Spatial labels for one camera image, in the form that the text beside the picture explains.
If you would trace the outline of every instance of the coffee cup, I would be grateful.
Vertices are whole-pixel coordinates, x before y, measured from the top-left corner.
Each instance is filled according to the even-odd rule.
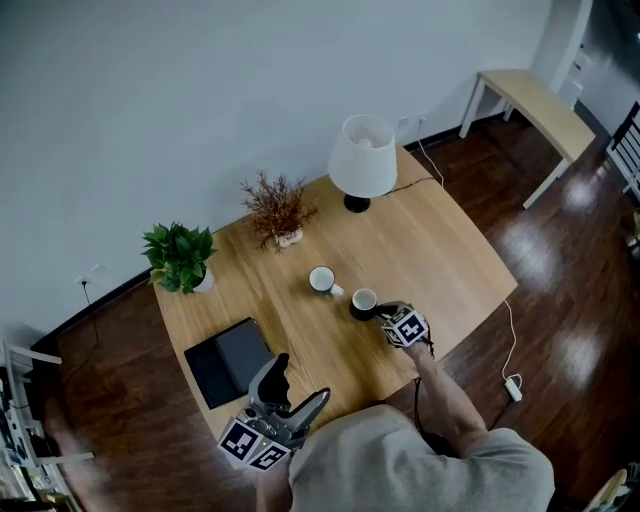
[[[320,295],[342,295],[344,290],[336,284],[336,276],[329,267],[316,267],[309,274],[309,284]]]
[[[349,312],[356,320],[371,320],[376,314],[377,305],[378,297],[376,293],[369,288],[360,288],[351,297]]]

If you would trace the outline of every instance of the white wall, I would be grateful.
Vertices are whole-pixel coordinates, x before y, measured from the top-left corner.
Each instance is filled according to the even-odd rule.
[[[594,4],[583,44],[593,70],[580,101],[613,135],[633,103],[640,102],[640,44],[635,39],[623,42],[601,2]]]
[[[528,67],[550,0],[0,3],[0,325],[47,332],[147,268],[140,235],[241,215],[258,168],[325,173],[341,122],[460,124]],[[415,140],[413,130],[399,133]]]
[[[593,0],[556,0],[531,66],[531,72],[555,93],[578,52]]]

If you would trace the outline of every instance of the black tablet case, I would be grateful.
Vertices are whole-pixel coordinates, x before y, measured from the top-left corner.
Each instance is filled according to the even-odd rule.
[[[274,357],[252,318],[185,350],[184,356],[209,409],[246,395],[251,379]]]

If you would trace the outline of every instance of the green plant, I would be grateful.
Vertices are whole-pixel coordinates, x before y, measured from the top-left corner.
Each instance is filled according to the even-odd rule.
[[[153,267],[149,284],[159,283],[170,292],[182,287],[184,294],[193,293],[204,279],[205,261],[216,252],[209,228],[200,232],[200,228],[188,230],[176,222],[170,228],[158,224],[142,238],[148,247],[142,254]]]

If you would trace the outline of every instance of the dark wooden floor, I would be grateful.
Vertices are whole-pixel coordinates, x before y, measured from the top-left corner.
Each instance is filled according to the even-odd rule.
[[[524,211],[559,159],[535,129],[494,122],[428,151],[446,189],[519,283],[509,298],[519,343],[508,370],[522,374],[524,400],[505,410],[500,371],[511,332],[504,306],[442,365],[488,424],[499,419],[549,456],[562,496],[588,500],[638,455],[639,301],[618,233],[630,208],[619,178],[600,168],[593,145]],[[90,319],[59,337],[65,363],[45,368],[36,382],[49,435],[67,453],[96,454],[64,468],[86,509],[252,509],[251,477],[232,472],[216,452],[153,291],[126,293],[97,322],[100,345],[66,385],[94,343]],[[409,411],[412,393],[410,385],[390,402]]]

